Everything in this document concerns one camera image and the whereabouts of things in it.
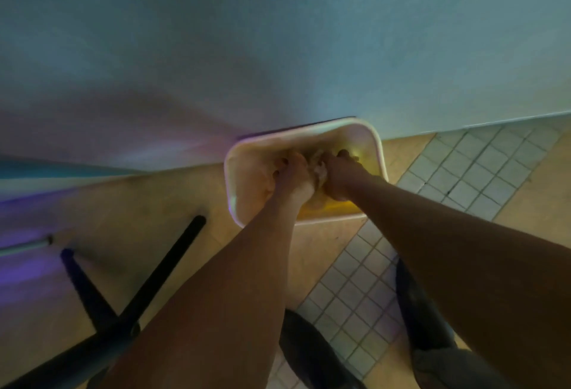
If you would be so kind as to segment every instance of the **foot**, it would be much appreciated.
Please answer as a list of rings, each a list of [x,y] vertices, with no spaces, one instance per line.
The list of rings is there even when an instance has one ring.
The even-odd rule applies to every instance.
[[[365,389],[319,331],[293,311],[285,310],[280,347],[291,369],[309,389]]]
[[[411,351],[457,347],[452,328],[416,283],[402,260],[396,266],[396,295]]]

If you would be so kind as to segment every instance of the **teal stripe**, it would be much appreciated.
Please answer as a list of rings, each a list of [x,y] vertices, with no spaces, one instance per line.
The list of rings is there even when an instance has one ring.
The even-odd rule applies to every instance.
[[[99,177],[140,171],[0,156],[0,179]]]

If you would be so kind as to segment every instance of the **gray pants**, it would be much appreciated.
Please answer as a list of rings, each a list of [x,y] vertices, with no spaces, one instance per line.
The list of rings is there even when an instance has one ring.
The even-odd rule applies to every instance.
[[[469,350],[415,350],[412,368],[421,389],[514,389],[496,370]]]

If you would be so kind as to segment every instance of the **hand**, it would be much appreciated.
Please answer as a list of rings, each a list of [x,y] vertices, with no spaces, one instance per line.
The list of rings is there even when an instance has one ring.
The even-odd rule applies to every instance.
[[[296,151],[277,163],[274,172],[276,188],[272,198],[289,201],[301,207],[315,193],[317,177],[304,156]]]
[[[367,170],[346,150],[341,150],[337,157],[326,152],[321,156],[321,160],[325,162],[327,168],[325,193],[337,201],[349,199],[348,184],[371,177]]]

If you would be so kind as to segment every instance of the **white bucket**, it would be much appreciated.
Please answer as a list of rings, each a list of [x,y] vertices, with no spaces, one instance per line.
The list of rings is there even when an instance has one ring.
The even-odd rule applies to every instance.
[[[230,149],[224,161],[228,208],[234,221],[244,227],[261,210],[268,198],[268,181],[275,160],[288,150],[311,156],[317,150],[337,153],[342,148],[371,174],[387,179],[382,146],[374,127],[358,118],[340,118],[309,126],[243,139]],[[329,220],[362,218],[365,215],[349,201],[326,198],[319,208],[304,205],[296,225]]]

